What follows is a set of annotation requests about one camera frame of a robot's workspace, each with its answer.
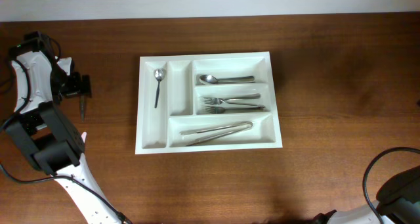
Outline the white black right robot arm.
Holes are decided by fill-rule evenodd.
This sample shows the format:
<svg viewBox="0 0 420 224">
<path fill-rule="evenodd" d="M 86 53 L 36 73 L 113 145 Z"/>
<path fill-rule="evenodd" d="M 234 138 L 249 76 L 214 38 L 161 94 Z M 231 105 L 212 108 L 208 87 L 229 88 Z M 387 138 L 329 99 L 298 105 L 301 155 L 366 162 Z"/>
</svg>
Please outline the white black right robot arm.
<svg viewBox="0 0 420 224">
<path fill-rule="evenodd" d="M 391 177 L 378 191 L 373 206 L 384 223 L 419 224 L 419 167 L 411 168 Z M 315 224 L 378 224 L 379 220 L 364 205 L 338 212 L 319 213 Z"/>
</svg>

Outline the steel tablespoon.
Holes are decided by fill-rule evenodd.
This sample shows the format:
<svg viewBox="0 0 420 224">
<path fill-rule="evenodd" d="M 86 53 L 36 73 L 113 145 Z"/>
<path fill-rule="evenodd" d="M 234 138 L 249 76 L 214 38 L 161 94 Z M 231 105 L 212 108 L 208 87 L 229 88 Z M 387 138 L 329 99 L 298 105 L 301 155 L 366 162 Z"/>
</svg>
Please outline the steel tablespoon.
<svg viewBox="0 0 420 224">
<path fill-rule="evenodd" d="M 254 76 L 245 76 L 239 78 L 222 78 L 218 80 L 219 83 L 254 83 Z"/>
<path fill-rule="evenodd" d="M 201 75 L 199 81 L 205 85 L 216 85 L 216 84 L 234 84 L 234 83 L 219 83 L 218 80 L 222 78 L 216 78 L 212 75 Z"/>
</svg>

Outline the small steel spoon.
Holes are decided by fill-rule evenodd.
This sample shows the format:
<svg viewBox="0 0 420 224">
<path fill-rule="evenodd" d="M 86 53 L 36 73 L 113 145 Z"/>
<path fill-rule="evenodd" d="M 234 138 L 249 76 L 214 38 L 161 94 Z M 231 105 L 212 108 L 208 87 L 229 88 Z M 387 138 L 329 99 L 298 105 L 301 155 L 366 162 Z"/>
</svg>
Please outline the small steel spoon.
<svg viewBox="0 0 420 224">
<path fill-rule="evenodd" d="M 154 71 L 154 77 L 157 80 L 157 88 L 156 88 L 156 97 L 155 97 L 155 103 L 154 108 L 158 107 L 158 101 L 159 101 L 159 94 L 160 94 L 160 84 L 165 78 L 166 71 L 163 68 L 158 68 Z"/>
<path fill-rule="evenodd" d="M 80 96 L 80 99 L 79 99 L 79 110 L 80 110 L 82 122 L 85 121 L 85 107 L 86 107 L 86 100 L 85 100 L 85 96 L 82 95 Z"/>
</svg>

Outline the black-handled steel fork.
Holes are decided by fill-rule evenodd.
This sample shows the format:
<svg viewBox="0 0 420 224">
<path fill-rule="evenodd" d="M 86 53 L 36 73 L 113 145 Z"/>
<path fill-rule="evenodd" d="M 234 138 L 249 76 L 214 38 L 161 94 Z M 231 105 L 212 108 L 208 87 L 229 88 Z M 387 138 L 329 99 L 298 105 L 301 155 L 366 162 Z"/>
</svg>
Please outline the black-handled steel fork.
<svg viewBox="0 0 420 224">
<path fill-rule="evenodd" d="M 245 103 L 245 102 L 231 102 L 229 100 L 224 100 L 224 99 L 221 99 L 220 101 L 222 103 L 226 103 L 226 104 L 235 104 L 235 105 L 242 105 L 242 106 L 252 106 L 252 107 L 258 107 L 258 108 L 266 108 L 266 106 L 262 105 L 262 104 L 253 104 L 253 103 Z"/>
</svg>

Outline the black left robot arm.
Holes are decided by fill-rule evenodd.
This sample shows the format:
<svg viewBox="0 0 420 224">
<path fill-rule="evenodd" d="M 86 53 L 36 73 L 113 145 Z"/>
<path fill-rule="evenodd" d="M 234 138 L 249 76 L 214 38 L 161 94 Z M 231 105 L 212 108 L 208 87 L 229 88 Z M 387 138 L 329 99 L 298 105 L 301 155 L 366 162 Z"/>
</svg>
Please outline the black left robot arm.
<svg viewBox="0 0 420 224">
<path fill-rule="evenodd" d="M 45 173 L 30 184 L 56 181 L 70 196 L 87 223 L 130 223 L 95 181 L 85 156 L 81 133 L 59 108 L 65 98 L 79 98 L 84 111 L 91 96 L 88 75 L 64 58 L 58 42 L 39 31 L 26 34 L 6 57 L 17 84 L 13 113 L 1 125 L 29 165 Z"/>
</svg>

